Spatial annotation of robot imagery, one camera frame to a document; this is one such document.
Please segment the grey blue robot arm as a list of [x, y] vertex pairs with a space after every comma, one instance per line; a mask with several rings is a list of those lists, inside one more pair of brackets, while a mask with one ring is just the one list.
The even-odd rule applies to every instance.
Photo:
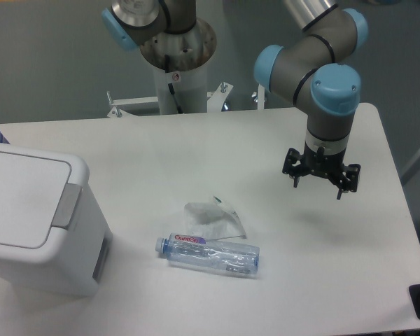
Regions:
[[[356, 192], [361, 167], [347, 165], [347, 148], [359, 105], [361, 78], [343, 60], [368, 37], [358, 11], [336, 1], [287, 1], [303, 39], [291, 48], [267, 46], [253, 68], [256, 82], [307, 115], [304, 150], [290, 149], [282, 172], [298, 182], [317, 176], [339, 194]], [[216, 36], [198, 18], [194, 1], [114, 1], [101, 18], [124, 50], [140, 50], [157, 74], [163, 114], [207, 111], [207, 64]]]

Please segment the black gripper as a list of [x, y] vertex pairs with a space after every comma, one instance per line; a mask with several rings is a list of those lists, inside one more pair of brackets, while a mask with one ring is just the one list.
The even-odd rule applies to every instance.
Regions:
[[307, 144], [304, 145], [304, 154], [294, 148], [289, 148], [286, 154], [282, 173], [289, 175], [293, 180], [293, 187], [297, 188], [300, 178], [313, 175], [328, 179], [337, 186], [337, 200], [344, 193], [356, 193], [361, 174], [359, 164], [343, 163], [345, 150], [333, 155], [326, 155], [320, 150], [313, 151]]

